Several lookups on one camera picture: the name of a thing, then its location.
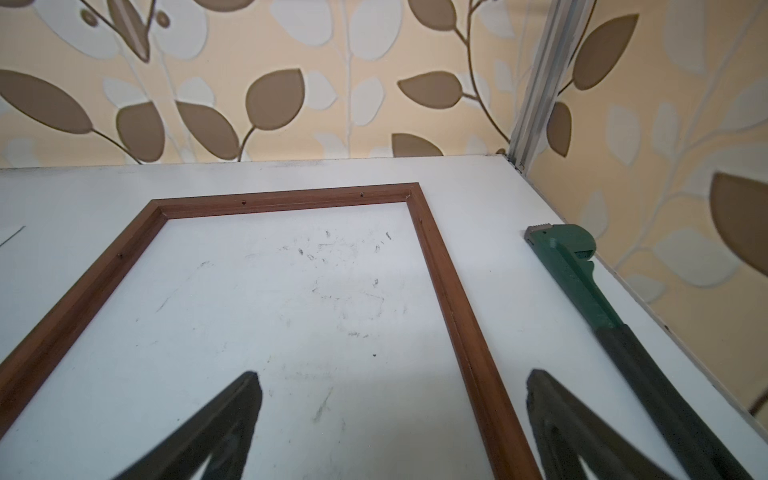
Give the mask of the brown wooden picture frame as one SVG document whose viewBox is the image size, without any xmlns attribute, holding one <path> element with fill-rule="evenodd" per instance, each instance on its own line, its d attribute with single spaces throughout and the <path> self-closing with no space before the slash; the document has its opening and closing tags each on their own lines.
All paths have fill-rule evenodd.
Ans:
<svg viewBox="0 0 768 480">
<path fill-rule="evenodd" d="M 403 202 L 428 267 L 493 473 L 541 476 L 421 187 L 416 183 L 156 199 L 1 364 L 1 431 L 15 420 L 169 220 Z"/>
</svg>

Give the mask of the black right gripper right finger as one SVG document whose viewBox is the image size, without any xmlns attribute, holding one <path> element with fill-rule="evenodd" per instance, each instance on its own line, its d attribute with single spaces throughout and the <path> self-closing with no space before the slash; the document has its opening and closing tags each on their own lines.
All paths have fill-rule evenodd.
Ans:
<svg viewBox="0 0 768 480">
<path fill-rule="evenodd" d="M 527 379 L 527 409 L 547 479 L 669 479 L 605 420 L 542 369 Z"/>
</svg>

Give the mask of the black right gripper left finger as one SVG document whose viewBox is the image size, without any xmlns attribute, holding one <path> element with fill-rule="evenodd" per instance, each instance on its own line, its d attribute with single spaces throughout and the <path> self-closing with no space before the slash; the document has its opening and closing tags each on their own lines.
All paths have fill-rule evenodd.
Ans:
<svg viewBox="0 0 768 480">
<path fill-rule="evenodd" d="M 134 464 L 119 479 L 240 479 L 263 392 L 246 371 Z"/>
</svg>

